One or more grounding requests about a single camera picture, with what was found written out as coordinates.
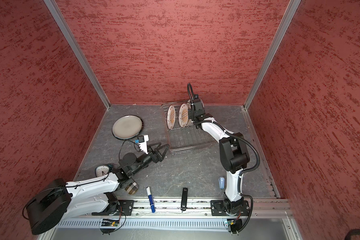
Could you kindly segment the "orange striped front plate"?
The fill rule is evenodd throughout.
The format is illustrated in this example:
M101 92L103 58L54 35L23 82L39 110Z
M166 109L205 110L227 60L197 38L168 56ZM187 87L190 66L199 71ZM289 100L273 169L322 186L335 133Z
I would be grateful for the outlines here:
M176 121L176 109L174 105L170 105L167 112L167 127L172 130Z

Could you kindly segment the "plain cream white plate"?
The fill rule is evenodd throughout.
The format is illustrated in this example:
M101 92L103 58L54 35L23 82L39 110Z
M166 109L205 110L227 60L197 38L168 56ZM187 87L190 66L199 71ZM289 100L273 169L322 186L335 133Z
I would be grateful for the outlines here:
M140 134L143 130L143 120L137 116L129 115L118 119L112 127L112 133L119 140L129 140Z

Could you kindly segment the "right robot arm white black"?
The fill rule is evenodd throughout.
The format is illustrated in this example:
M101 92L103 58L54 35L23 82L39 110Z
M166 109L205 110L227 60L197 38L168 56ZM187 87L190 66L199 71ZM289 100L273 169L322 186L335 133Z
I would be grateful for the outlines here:
M233 133L219 124L215 118L205 112L200 99L189 100L191 108L189 118L197 128L211 135L219 143L220 162L227 172L227 183L223 210L236 215L246 206L242 193L244 173L256 170L260 166L260 155L255 147L241 133Z

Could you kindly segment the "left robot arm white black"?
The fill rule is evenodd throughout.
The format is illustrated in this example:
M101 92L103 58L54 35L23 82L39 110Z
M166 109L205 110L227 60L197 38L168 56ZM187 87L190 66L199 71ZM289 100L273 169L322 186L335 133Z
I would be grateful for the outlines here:
M52 181L29 200L22 211L32 234L40 235L61 221L77 216L118 213L122 207L115 192L125 190L129 195L135 194L139 187L132 177L149 164L162 162L168 150L168 144L150 144L147 152L139 157L128 153L118 166L105 165L105 173L96 178L78 182L65 182L62 178Z

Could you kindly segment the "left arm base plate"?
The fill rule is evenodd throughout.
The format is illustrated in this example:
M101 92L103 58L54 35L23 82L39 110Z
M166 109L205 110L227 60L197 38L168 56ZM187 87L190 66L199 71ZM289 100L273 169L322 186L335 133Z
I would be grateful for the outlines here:
M99 213L100 216L130 216L134 207L134 200L117 200L109 202L107 207Z

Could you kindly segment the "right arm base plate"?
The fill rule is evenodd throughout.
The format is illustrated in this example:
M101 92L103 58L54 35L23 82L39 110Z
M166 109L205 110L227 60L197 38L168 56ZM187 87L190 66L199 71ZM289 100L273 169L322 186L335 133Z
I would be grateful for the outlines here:
M250 213L249 202L246 200L238 200L230 202L228 199L211 200L212 216L248 216Z

